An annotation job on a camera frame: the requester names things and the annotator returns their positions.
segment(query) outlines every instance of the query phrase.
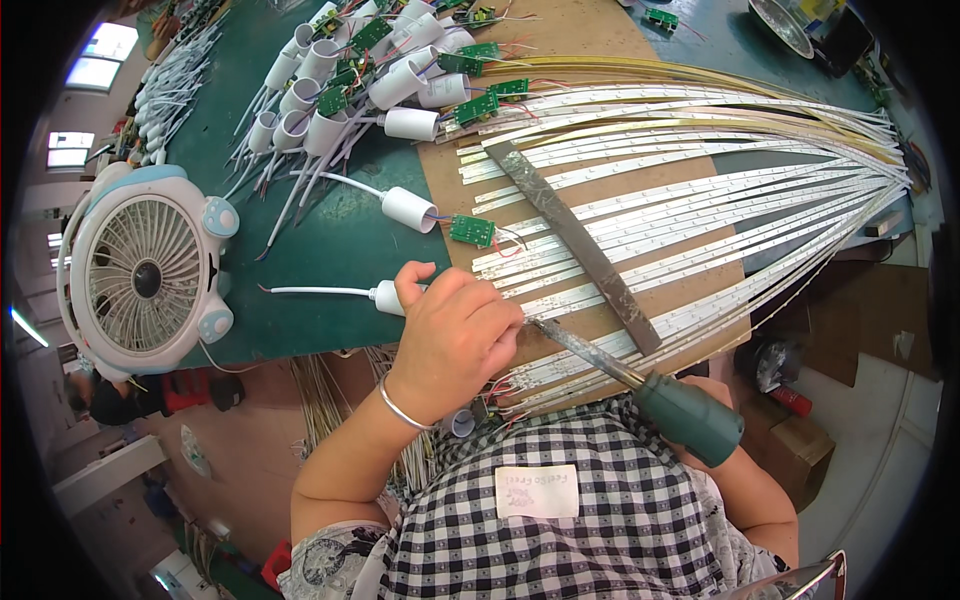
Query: workbench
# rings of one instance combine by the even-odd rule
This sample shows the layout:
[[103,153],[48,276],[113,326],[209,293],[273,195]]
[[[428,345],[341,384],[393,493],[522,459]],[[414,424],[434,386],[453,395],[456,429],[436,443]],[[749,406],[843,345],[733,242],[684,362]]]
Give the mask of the workbench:
[[[516,0],[521,10],[522,3]],[[225,181],[232,166],[224,168],[224,162],[234,147],[230,140],[237,119],[294,27],[319,5],[313,1],[292,4],[296,6],[278,12],[253,0],[234,3],[223,37],[214,47],[208,81],[197,94],[196,109],[167,148],[167,161],[182,166],[206,195],[222,195],[233,186],[235,180]],[[747,12],[746,0],[674,0],[662,7],[708,38],[701,40],[684,27],[665,34],[642,19],[643,8],[623,9],[662,60],[763,80],[841,107],[876,109],[852,74],[835,80],[772,39]],[[541,16],[550,18],[549,13],[541,12]],[[750,168],[784,164],[782,156],[761,153],[719,156],[713,164],[717,173],[724,174],[746,168],[745,161]],[[417,150],[408,140],[384,136],[377,127],[354,148],[348,174],[377,189],[398,185],[430,198]],[[367,300],[310,294],[273,296],[257,284],[370,288],[381,279],[393,278],[408,260],[436,262],[438,271],[451,264],[440,228],[420,234],[383,216],[376,198],[332,182],[325,192],[317,186],[310,209],[301,215],[296,228],[292,222],[296,210],[291,210],[268,257],[255,261],[292,186],[292,178],[273,182],[266,199],[261,200],[256,195],[247,198],[252,188],[249,184],[231,198],[241,226],[228,241],[221,269],[226,275],[222,287],[226,284],[229,288],[225,300],[235,322],[229,334],[209,348],[218,363],[395,342],[403,328],[400,317],[377,312]],[[906,199],[891,207],[897,208],[905,210],[904,218],[888,235],[913,228]],[[866,241],[872,239],[855,238],[852,244]],[[744,271],[756,271],[791,248],[777,247],[751,257]],[[207,360],[197,347],[181,364],[194,367],[207,364]]]

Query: tube light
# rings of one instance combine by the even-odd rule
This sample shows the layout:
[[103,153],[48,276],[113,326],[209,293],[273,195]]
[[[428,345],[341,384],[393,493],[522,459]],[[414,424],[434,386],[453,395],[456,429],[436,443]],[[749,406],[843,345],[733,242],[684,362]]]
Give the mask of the tube light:
[[30,327],[30,324],[27,323],[26,321],[24,321],[24,320],[23,320],[23,317],[20,316],[20,313],[16,312],[16,310],[15,310],[13,307],[11,307],[11,309],[10,309],[10,314],[11,314],[11,316],[13,316],[13,320],[16,321],[18,325],[20,325],[21,327],[23,327],[23,330],[26,331],[27,333],[29,333],[31,337],[33,337],[35,340],[37,340],[38,342],[40,342],[40,344],[41,344],[44,348],[49,348],[49,347],[50,347],[50,345],[47,344],[47,341],[44,340],[43,338],[41,338],[41,337],[40,337],[40,334],[37,333],[32,327]]

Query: white and blue fan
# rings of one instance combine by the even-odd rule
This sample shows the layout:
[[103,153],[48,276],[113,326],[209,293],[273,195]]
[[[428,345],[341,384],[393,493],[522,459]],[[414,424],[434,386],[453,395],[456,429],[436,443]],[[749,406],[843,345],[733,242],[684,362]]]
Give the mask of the white and blue fan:
[[229,331],[217,279],[239,225],[230,203],[205,198],[179,166],[118,162],[97,176],[64,232],[57,289],[70,337],[103,377],[172,371],[198,341]]

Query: black and white checkered fabric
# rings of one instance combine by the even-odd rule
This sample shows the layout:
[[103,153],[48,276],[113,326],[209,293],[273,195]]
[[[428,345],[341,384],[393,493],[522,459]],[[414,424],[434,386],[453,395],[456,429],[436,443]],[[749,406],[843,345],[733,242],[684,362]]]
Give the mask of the black and white checkered fabric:
[[[437,456],[442,475],[389,536],[381,597],[682,598],[725,588],[689,476],[624,396],[444,442]],[[577,467],[577,518],[496,517],[497,467],[553,465]]]

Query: white label patch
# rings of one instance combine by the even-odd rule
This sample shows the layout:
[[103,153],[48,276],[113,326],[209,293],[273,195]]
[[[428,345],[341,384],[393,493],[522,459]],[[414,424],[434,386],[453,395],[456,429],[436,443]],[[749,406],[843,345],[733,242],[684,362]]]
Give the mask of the white label patch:
[[494,478],[497,518],[573,518],[580,514],[577,468],[573,465],[498,467]]

